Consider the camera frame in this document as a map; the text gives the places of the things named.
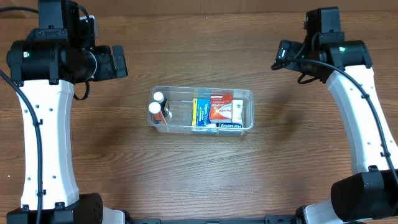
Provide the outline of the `black bottle white cap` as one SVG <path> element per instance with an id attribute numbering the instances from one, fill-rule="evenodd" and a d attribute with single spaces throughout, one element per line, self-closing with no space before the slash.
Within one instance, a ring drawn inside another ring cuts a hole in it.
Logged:
<path id="1" fill-rule="evenodd" d="M 162 92 L 157 91 L 153 94 L 153 99 L 154 101 L 160 104 L 162 114 L 165 117 L 168 116 L 170 113 L 170 106 L 169 106 L 169 100 L 166 98 L 166 96 Z"/>

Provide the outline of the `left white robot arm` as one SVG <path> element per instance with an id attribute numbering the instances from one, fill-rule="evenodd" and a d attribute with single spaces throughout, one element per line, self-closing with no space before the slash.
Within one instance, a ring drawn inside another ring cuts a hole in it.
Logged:
<path id="1" fill-rule="evenodd" d="M 24 123 L 25 181 L 20 207 L 8 223 L 127 223 L 129 215 L 81 194 L 72 164 L 70 114 L 77 83 L 127 76 L 123 48 L 20 40 L 7 54 Z"/>

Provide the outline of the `clear plastic container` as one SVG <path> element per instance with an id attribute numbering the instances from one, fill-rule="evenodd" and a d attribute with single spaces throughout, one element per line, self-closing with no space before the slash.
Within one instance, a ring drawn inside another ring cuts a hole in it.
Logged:
<path id="1" fill-rule="evenodd" d="M 155 101 L 155 93 L 163 94 L 169 105 L 169 114 L 165 123 L 148 113 L 148 123 L 160 133 L 209 134 L 241 136 L 254 126 L 254 99 L 249 90 L 202 88 L 186 86 L 155 86 L 151 91 L 150 102 Z M 210 122 L 210 98 L 212 96 L 231 95 L 241 100 L 241 121 L 217 124 Z"/>

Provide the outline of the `blue yellow VapoDrops box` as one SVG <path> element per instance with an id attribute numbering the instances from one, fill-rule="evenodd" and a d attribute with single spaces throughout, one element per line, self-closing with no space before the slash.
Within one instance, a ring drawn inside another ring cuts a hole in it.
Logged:
<path id="1" fill-rule="evenodd" d="M 192 126 L 205 127 L 210 123 L 210 106 L 211 100 L 206 98 L 194 98 L 193 99 L 193 116 Z"/>

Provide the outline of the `red white small box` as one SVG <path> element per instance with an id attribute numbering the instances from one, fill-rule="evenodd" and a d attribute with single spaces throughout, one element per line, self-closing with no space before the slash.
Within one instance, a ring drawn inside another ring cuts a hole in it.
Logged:
<path id="1" fill-rule="evenodd" d="M 210 122 L 232 122 L 232 102 L 232 95 L 212 95 L 210 105 Z"/>

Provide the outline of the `white orange plaster box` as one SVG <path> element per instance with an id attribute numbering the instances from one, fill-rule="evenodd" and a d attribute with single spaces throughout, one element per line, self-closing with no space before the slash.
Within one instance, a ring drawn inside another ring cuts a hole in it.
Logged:
<path id="1" fill-rule="evenodd" d="M 219 128 L 242 128 L 243 127 L 243 100 L 233 100 L 232 121 L 230 123 L 219 123 Z"/>

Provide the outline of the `orange tube white cap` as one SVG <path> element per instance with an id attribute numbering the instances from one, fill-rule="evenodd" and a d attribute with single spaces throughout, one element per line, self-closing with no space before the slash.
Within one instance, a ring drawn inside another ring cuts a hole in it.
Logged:
<path id="1" fill-rule="evenodd" d="M 158 102 L 152 102 L 149 104 L 149 112 L 152 114 L 154 121 L 157 124 L 167 124 L 164 115 L 162 113 L 162 107 Z"/>

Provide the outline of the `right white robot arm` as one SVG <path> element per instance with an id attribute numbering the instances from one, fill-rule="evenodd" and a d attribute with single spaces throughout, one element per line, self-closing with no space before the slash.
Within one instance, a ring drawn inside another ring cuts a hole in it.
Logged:
<path id="1" fill-rule="evenodd" d="M 369 51 L 361 40 L 282 40 L 272 66 L 310 75 L 328 87 L 349 141 L 352 176 L 330 198 L 297 209 L 291 223 L 362 223 L 397 216 L 397 144 L 377 97 Z"/>

